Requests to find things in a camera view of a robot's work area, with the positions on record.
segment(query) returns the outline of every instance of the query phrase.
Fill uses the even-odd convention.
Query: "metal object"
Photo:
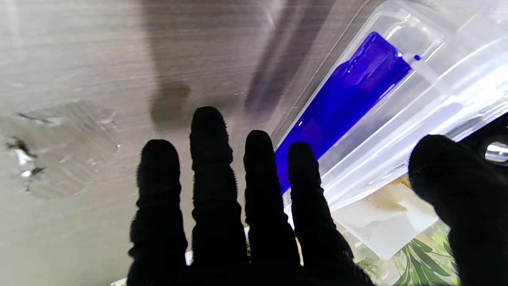
[[[485,159],[495,163],[508,162],[508,145],[501,142],[492,142],[487,146]]]

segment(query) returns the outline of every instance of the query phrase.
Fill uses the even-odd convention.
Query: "clear plastic container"
[[[423,60],[411,62],[413,71],[319,160],[331,211],[405,174],[410,152],[423,136],[460,140],[508,111],[508,37],[489,19],[475,16],[459,27],[419,4],[387,1],[331,71],[371,32]]]

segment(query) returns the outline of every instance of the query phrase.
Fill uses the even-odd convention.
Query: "black glove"
[[[187,267],[184,259],[187,241],[179,208],[177,152],[165,140],[151,140],[141,153],[138,168],[139,210],[131,227],[134,247],[129,254],[134,262],[128,285],[145,285],[169,277],[196,277],[202,271],[218,275],[224,267],[235,270],[224,275],[229,278],[222,279],[232,279],[238,271],[247,273],[254,268],[257,272],[243,275],[244,280],[246,277],[263,280],[289,270],[304,281],[309,281],[305,278],[308,276],[317,279],[313,281],[346,279],[370,284],[369,278],[353,263],[351,249],[333,223],[320,187],[318,162],[307,144],[293,144],[289,151],[293,219],[304,259],[301,267],[295,235],[283,212],[268,134],[253,131],[245,143],[245,215],[250,226],[250,261],[235,176],[230,167],[233,151],[221,114],[213,107],[197,109],[190,135],[195,172],[193,263]],[[262,273],[265,270],[272,274]]]
[[[461,284],[508,284],[508,181],[468,147],[425,136],[409,159],[415,193],[450,226]]]

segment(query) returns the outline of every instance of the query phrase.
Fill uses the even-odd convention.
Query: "blue plastic object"
[[[282,193],[290,188],[292,143],[308,143],[319,159],[410,70],[399,50],[378,33],[369,34],[351,59],[335,69],[275,151]]]

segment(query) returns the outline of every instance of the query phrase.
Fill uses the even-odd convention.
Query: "gloved finger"
[[[195,267],[247,261],[236,180],[230,167],[233,151],[226,124],[214,107],[201,107],[191,125],[194,170],[193,230]]]
[[[134,262],[128,284],[147,284],[185,267],[187,240],[180,211],[180,164],[173,145],[151,140],[141,152],[139,199],[131,225]]]
[[[253,262],[300,264],[293,229],[284,213],[270,136],[252,131],[245,142],[245,222]]]
[[[319,164],[310,146],[292,144],[288,165],[293,221],[304,267],[325,275],[368,281],[353,263],[353,252],[333,222],[321,188]]]
[[[507,201],[506,178],[473,150],[442,135],[427,135],[415,146],[409,180],[448,225],[464,221],[471,208],[488,204],[486,210],[495,210]]]

